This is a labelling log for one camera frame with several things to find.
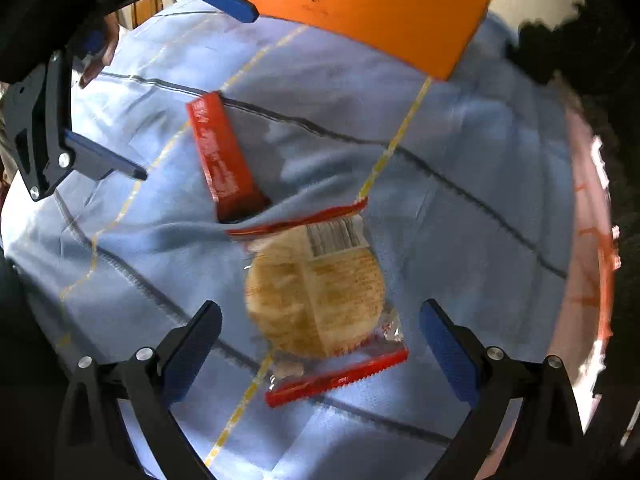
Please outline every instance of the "light blue fabric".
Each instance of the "light blue fabric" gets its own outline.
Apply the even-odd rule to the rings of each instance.
[[[176,136],[184,105],[272,46],[224,92],[248,165],[273,200],[238,225],[246,227],[351,203],[425,79],[312,28],[273,46],[297,27],[269,18],[243,25],[197,0],[152,18],[73,94],[74,130],[140,164],[172,142],[126,214],[112,224],[132,181],[74,173],[36,205],[18,179],[2,218],[6,254],[32,281],[36,317],[71,367],[85,354],[126,359],[205,300],[221,306],[221,343],[174,406],[203,458],[265,347],[244,309],[242,247],[216,222],[190,129]],[[467,412],[420,336],[426,298],[486,345],[545,356],[570,258],[572,169],[564,110],[504,59],[510,37],[485,21],[451,80],[432,85],[364,212],[409,361],[276,410],[261,392],[213,463],[217,478],[423,478]],[[143,464],[162,478],[130,406],[123,410]]]

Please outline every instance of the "plastic-wrapped cookie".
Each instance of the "plastic-wrapped cookie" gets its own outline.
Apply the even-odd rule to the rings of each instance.
[[[274,348],[331,357],[355,348],[376,327],[385,287],[361,222],[298,226],[262,240],[245,298],[249,316]]]

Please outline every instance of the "metal screw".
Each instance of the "metal screw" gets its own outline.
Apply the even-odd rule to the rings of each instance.
[[[489,346],[489,348],[486,349],[486,354],[489,359],[494,361],[501,361],[504,358],[504,352],[497,346]]]
[[[93,360],[88,355],[85,355],[78,361],[78,366],[81,368],[88,368],[92,362]]]
[[[154,354],[154,351],[151,348],[141,348],[136,352],[136,359],[138,361],[148,361],[151,359],[151,356]]]
[[[552,368],[562,368],[562,359],[557,355],[550,355],[546,358],[546,362],[549,363],[549,366]]]
[[[71,163],[71,157],[67,152],[60,153],[58,157],[58,165],[60,168],[66,168]]]

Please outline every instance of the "human hand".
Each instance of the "human hand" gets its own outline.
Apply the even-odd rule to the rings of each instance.
[[[102,55],[97,59],[92,60],[92,62],[84,69],[80,78],[80,88],[84,88],[98,77],[98,74],[102,72],[102,69],[111,64],[113,56],[116,53],[116,47],[118,46],[118,40],[120,39],[120,25],[118,24],[118,17],[116,16],[116,13],[112,12],[108,16],[105,16],[104,23],[106,24],[106,36],[104,38],[105,47],[102,51]]]

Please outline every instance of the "red snack bar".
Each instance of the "red snack bar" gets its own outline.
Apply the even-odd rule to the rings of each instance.
[[[235,222],[267,208],[271,202],[255,185],[218,92],[187,104],[187,111],[218,221]]]

